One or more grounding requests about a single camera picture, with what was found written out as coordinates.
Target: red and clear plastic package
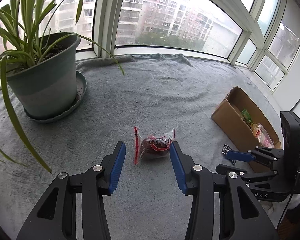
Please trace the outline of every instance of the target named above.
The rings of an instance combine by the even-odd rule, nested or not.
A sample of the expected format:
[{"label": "red and clear plastic package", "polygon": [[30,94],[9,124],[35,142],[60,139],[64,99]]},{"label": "red and clear plastic package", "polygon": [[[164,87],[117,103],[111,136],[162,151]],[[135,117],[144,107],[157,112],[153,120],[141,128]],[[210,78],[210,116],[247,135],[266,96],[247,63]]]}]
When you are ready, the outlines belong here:
[{"label": "red and clear plastic package", "polygon": [[258,139],[262,147],[274,148],[270,136],[261,123],[257,124],[257,127],[252,131],[252,133]]},{"label": "red and clear plastic package", "polygon": [[136,135],[136,155],[134,164],[141,159],[162,158],[169,154],[170,144],[175,140],[175,129],[165,133],[163,136],[149,135],[144,138],[140,135],[138,128],[134,128]]}]

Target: plant pot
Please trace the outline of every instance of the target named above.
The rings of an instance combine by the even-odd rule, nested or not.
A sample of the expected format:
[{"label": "plant pot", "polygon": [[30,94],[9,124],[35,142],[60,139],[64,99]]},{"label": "plant pot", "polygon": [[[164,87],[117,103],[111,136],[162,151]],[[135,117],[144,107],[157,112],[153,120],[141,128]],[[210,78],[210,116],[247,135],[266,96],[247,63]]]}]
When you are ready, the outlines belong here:
[{"label": "plant pot", "polygon": [[[65,34],[51,34],[49,44]],[[58,43],[66,47],[59,54],[21,72],[7,74],[8,85],[32,118],[45,120],[55,117],[75,100],[75,53],[79,43],[79,37],[69,36]]]}]

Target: brown box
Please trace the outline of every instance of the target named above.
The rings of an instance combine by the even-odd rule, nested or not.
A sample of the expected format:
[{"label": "brown box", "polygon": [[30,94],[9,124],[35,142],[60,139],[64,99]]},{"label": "brown box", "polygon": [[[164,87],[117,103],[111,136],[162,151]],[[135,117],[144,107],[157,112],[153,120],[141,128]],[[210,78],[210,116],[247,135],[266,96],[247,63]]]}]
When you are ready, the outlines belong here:
[{"label": "brown box", "polygon": [[[274,147],[281,149],[278,135],[268,119],[266,119],[257,105],[239,87],[231,89],[226,98],[214,111],[211,118],[225,132],[239,151],[247,152],[248,150],[254,149],[255,146],[260,146],[260,143],[257,138],[253,136],[249,126],[243,121],[241,115],[243,109],[247,109],[254,123],[262,124],[274,142]],[[250,162],[249,164],[255,172],[269,170],[265,166],[255,162]]]}]

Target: silver screw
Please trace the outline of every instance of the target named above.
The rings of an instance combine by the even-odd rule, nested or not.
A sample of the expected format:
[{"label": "silver screw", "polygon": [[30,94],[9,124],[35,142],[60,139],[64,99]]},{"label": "silver screw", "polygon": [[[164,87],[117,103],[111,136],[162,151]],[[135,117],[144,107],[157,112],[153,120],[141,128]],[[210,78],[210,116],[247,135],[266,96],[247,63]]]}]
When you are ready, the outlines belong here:
[{"label": "silver screw", "polygon": [[93,167],[94,171],[101,171],[102,170],[102,166],[101,165],[96,165]]},{"label": "silver screw", "polygon": [[59,173],[58,178],[59,179],[64,179],[67,176],[65,172]]},{"label": "silver screw", "polygon": [[231,172],[229,173],[229,176],[230,176],[231,178],[235,179],[235,178],[238,177],[238,174],[236,174],[235,172],[231,171]]},{"label": "silver screw", "polygon": [[195,171],[202,171],[202,166],[196,164],[195,166],[193,166],[193,169],[194,169]]}]

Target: blue rubber pad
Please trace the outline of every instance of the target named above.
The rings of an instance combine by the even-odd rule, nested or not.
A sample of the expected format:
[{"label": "blue rubber pad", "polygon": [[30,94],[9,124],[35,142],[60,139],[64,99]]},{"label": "blue rubber pad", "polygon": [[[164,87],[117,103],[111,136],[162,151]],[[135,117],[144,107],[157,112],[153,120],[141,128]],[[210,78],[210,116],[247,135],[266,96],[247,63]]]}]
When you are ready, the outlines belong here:
[{"label": "blue rubber pad", "polygon": [[241,152],[233,152],[233,151],[228,151],[226,157],[229,160],[237,160],[237,161],[242,161],[247,163],[254,161],[255,159],[250,153],[241,153]]},{"label": "blue rubber pad", "polygon": [[109,183],[110,194],[112,194],[117,189],[125,156],[126,156],[126,145],[122,143],[110,173],[110,183]]},{"label": "blue rubber pad", "polygon": [[173,144],[170,145],[170,159],[173,166],[174,174],[178,182],[179,189],[182,191],[183,194],[186,194],[186,191],[188,190],[186,185],[186,174],[183,170],[181,161]]}]

